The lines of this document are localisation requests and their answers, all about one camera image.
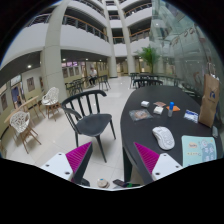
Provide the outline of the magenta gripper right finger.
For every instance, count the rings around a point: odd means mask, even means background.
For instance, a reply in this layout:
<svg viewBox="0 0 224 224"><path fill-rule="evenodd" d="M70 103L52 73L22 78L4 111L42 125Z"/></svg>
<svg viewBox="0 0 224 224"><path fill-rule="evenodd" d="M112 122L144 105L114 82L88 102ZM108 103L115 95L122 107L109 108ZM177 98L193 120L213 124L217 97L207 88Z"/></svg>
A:
<svg viewBox="0 0 224 224"><path fill-rule="evenodd" d="M147 183L157 181L182 169L182 166L168 153L158 154L137 142L134 145L149 175Z"/></svg>

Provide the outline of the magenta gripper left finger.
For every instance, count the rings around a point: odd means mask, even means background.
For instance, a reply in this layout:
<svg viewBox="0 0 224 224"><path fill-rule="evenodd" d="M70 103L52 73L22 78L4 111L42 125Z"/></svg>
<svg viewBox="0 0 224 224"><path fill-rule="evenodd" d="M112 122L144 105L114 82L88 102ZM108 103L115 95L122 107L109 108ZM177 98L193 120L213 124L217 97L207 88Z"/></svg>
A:
<svg viewBox="0 0 224 224"><path fill-rule="evenodd" d="M41 168L77 185L89 186L90 183L84 178L84 173L92 151L92 143L88 142L66 154L56 153Z"/></svg>

